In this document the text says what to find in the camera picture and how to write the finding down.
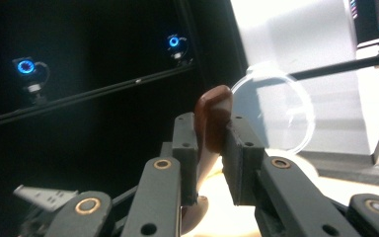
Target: motion capture camera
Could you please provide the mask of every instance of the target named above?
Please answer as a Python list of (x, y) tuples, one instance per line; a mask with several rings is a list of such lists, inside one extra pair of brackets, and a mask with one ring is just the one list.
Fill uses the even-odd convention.
[(22, 57), (12, 60), (18, 76), (22, 80), (23, 89), (33, 97), (35, 104), (46, 102), (45, 97), (40, 94), (50, 77), (50, 70), (43, 62), (35, 62), (31, 57)]
[(178, 65), (187, 64), (188, 39), (178, 35), (170, 35), (167, 38), (167, 42), (168, 51), (171, 53), (171, 57), (178, 62)]

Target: computer monitor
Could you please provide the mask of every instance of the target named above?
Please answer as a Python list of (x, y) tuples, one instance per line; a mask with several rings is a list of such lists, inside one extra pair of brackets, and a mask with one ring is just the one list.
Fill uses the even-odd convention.
[(379, 43), (379, 0), (350, 0), (358, 47)]

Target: white robotic part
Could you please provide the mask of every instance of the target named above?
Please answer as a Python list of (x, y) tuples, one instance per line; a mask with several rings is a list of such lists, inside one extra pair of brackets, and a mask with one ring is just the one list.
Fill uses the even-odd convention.
[(30, 93), (34, 93), (41, 90), (41, 86), (39, 84), (31, 85), (28, 87), (28, 90)]
[(75, 198), (78, 192), (19, 186), (14, 190), (14, 195), (49, 212), (53, 212), (64, 206), (72, 198)]
[(183, 55), (180, 52), (174, 54), (175, 59), (180, 59), (181, 57), (183, 57)]

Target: black wall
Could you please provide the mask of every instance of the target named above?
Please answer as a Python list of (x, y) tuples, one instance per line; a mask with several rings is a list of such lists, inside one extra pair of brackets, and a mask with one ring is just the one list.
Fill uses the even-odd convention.
[[(0, 1), (0, 116), (38, 108), (36, 115), (0, 123), (0, 236), (16, 236), (27, 213), (29, 205), (12, 195), (20, 184), (112, 198), (137, 185), (145, 162), (172, 139), (174, 118), (192, 111), (204, 91), (243, 77), (246, 60), (229, 6)], [(51, 77), (43, 94), (52, 103), (174, 71), (170, 34), (189, 38), (188, 70), (47, 112), (32, 104), (11, 62), (23, 56), (45, 62)]]

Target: transparent circle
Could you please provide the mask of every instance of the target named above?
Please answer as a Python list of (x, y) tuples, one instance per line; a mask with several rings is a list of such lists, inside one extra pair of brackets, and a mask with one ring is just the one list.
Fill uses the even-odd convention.
[(266, 148), (297, 154), (310, 142), (315, 113), (310, 96), (294, 78), (257, 68), (232, 92), (233, 115), (245, 118)]

